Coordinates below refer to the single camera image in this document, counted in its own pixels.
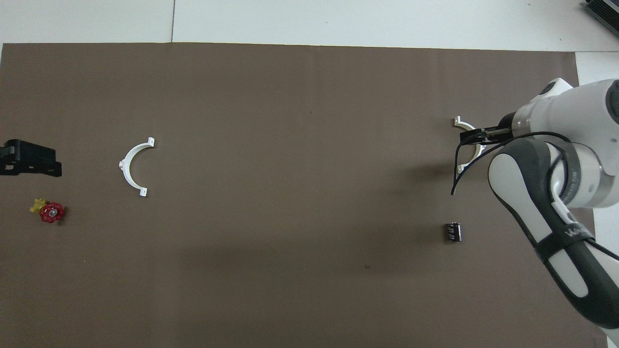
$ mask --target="black strap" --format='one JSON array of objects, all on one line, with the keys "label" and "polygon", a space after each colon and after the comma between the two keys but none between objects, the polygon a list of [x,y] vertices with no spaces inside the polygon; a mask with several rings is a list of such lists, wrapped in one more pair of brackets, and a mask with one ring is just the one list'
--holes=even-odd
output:
[{"label": "black strap", "polygon": [[537,256],[546,262],[551,256],[568,245],[581,240],[594,240],[589,230],[582,224],[565,225],[563,230],[554,231],[535,245]]}]

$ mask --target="black vented device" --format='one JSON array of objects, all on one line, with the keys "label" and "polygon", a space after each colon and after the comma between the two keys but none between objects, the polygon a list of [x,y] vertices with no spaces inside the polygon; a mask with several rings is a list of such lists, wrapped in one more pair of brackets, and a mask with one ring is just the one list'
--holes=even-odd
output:
[{"label": "black vented device", "polygon": [[584,9],[619,36],[619,0],[587,0]]}]

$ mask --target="red knob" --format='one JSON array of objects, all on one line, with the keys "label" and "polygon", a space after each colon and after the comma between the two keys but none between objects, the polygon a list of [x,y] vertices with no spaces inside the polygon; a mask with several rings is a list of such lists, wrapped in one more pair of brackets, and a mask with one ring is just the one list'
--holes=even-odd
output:
[{"label": "red knob", "polygon": [[52,223],[64,215],[64,208],[61,204],[52,202],[41,209],[41,221]]}]

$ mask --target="white curved bracket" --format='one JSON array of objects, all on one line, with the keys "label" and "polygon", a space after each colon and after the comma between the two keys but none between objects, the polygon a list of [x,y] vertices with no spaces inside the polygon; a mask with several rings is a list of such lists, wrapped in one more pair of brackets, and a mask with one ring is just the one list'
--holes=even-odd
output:
[{"label": "white curved bracket", "polygon": [[133,149],[127,152],[127,156],[125,156],[124,159],[118,164],[118,167],[123,171],[124,178],[127,180],[129,185],[140,190],[140,196],[142,197],[146,197],[146,191],[148,189],[145,187],[141,187],[140,185],[136,184],[135,181],[133,181],[129,168],[131,167],[131,160],[136,155],[136,153],[140,152],[143,149],[146,149],[147,147],[155,147],[155,138],[149,137],[149,140],[147,142],[136,145]]},{"label": "white curved bracket", "polygon": [[[475,129],[475,127],[473,127],[470,123],[463,122],[460,119],[460,116],[456,116],[454,118],[454,127],[458,127],[458,128],[464,129],[465,131],[472,131],[473,129]],[[486,149],[486,145],[480,145],[480,144],[475,145],[475,153],[473,154],[473,158],[471,158],[471,160],[466,162],[465,164],[458,165],[458,174],[462,173],[462,171],[471,162],[473,162],[474,159],[479,157],[485,149]]]}]

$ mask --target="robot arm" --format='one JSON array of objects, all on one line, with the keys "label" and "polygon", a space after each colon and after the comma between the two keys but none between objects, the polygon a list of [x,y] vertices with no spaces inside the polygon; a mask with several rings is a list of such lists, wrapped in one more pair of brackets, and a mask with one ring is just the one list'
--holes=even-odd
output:
[{"label": "robot arm", "polygon": [[505,145],[488,170],[492,191],[570,303],[619,346],[619,257],[568,209],[619,202],[618,139],[619,80],[555,79],[497,127],[461,133],[461,145]]},{"label": "robot arm", "polygon": [[563,203],[587,175],[580,158],[595,156],[580,144],[516,139],[492,160],[488,179],[575,309],[619,344],[619,259]]}]

